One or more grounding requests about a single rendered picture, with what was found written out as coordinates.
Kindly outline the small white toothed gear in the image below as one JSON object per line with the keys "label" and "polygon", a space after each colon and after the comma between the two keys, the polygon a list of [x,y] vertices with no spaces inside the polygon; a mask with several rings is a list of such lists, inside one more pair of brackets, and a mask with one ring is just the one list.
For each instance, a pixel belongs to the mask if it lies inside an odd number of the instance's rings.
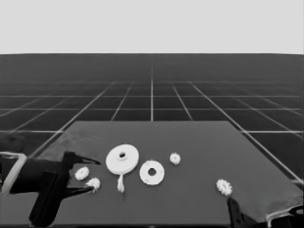
{"label": "small white toothed gear", "polygon": [[88,180],[85,185],[92,187],[93,188],[92,192],[95,193],[101,187],[101,182],[98,178],[92,178]]}
{"label": "small white toothed gear", "polygon": [[76,171],[75,178],[78,181],[83,181],[84,179],[86,179],[88,177],[88,175],[89,175],[89,169],[86,166],[84,166]]}
{"label": "small white toothed gear", "polygon": [[224,196],[229,196],[232,194],[233,188],[230,182],[227,180],[218,180],[216,183],[217,189]]}
{"label": "small white toothed gear", "polygon": [[181,156],[178,153],[172,153],[169,157],[169,160],[173,164],[178,165],[181,162]]}

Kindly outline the large thick white disc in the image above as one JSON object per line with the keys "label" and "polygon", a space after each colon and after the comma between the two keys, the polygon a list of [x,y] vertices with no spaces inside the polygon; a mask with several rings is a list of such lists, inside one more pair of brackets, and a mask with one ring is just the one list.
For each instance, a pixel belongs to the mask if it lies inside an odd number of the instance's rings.
{"label": "large thick white disc", "polygon": [[139,151],[131,144],[121,144],[112,148],[105,158],[107,169],[115,175],[132,171],[139,162]]}

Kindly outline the white round carrier wide hole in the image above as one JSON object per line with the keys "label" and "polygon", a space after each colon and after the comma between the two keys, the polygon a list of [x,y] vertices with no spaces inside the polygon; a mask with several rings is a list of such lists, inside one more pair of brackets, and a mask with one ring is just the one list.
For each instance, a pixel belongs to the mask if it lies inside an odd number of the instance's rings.
{"label": "white round carrier wide hole", "polygon": [[164,176],[164,167],[158,161],[146,161],[140,169],[140,178],[147,185],[160,184]]}

